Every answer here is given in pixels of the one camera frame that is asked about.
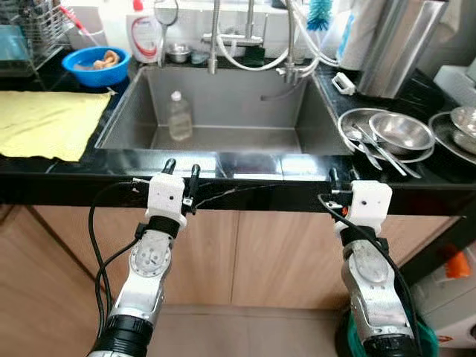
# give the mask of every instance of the sink basin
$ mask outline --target sink basin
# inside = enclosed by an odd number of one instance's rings
[[[348,155],[315,79],[290,89],[274,71],[220,69],[211,75],[203,68],[146,66],[96,147]],[[170,137],[166,116],[175,90],[193,109],[193,137],[179,142]]]

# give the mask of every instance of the black countertop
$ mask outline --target black countertop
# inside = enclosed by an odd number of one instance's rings
[[[60,62],[64,53],[53,58],[40,71],[48,91],[105,92],[81,86],[64,72]],[[132,64],[130,77],[137,71]],[[336,120],[343,112],[358,107],[381,107],[427,121],[438,111],[454,106],[425,76],[416,73],[398,100],[374,100],[359,95],[340,95],[330,83],[335,74],[322,66],[318,85]],[[476,168],[437,147],[424,162],[412,167],[423,179],[403,178],[392,169],[373,169],[360,153],[354,156],[318,156],[305,154],[260,154],[217,152],[167,152],[158,150],[98,149],[94,147],[108,123],[129,80],[112,89],[112,97],[90,137],[83,157],[77,163],[46,158],[7,158],[0,156],[0,199],[5,203],[44,205],[90,205],[97,191],[116,181],[131,177],[148,179],[168,158],[187,165],[178,167],[184,177],[190,175],[193,160],[202,163],[200,208],[241,210],[321,211],[316,194],[329,192],[328,172],[335,168],[342,181],[353,179],[355,170],[361,179],[387,182],[394,191],[390,212],[394,214],[459,214],[476,198]],[[1,90],[39,91],[37,80],[0,80]],[[145,198],[110,199],[105,205],[145,207]]]

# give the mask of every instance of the yellow towel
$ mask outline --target yellow towel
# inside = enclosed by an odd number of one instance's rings
[[[79,161],[110,97],[0,91],[0,153]]]

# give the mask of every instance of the white appliance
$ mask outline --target white appliance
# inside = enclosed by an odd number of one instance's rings
[[[443,65],[434,82],[461,106],[476,106],[476,59],[469,67]]]
[[[476,349],[476,243],[464,254],[469,277],[448,279],[441,266],[412,287],[420,314],[445,348]]]

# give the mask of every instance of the dish soap bottle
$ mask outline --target dish soap bottle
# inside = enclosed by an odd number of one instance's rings
[[[182,141],[192,136],[192,112],[180,91],[173,92],[170,99],[167,106],[170,137],[175,141]]]

